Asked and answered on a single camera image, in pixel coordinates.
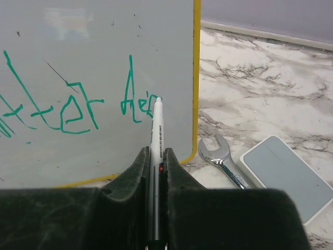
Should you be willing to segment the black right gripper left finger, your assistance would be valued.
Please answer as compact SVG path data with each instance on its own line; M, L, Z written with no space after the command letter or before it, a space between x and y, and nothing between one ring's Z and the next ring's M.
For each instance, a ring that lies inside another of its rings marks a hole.
M102 188L1 190L1 249L144 249L149 160Z

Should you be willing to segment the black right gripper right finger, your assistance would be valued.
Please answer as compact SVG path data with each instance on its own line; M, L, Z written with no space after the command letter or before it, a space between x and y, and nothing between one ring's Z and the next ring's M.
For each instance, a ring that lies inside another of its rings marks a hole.
M168 249L310 249L291 198L275 189L208 189L164 153Z

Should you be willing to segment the yellow framed whiteboard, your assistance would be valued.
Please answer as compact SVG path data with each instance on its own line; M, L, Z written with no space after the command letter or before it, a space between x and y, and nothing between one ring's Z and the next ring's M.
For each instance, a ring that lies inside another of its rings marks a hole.
M150 145L197 151L200 1L1 1L1 188L109 179Z

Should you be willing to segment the green whiteboard marker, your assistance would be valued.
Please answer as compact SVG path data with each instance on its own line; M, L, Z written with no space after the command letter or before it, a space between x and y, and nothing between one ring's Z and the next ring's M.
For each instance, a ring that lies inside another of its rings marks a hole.
M153 107L149 197L148 197L148 249L165 249L162 233L161 190L164 170L164 120L162 98L158 97Z

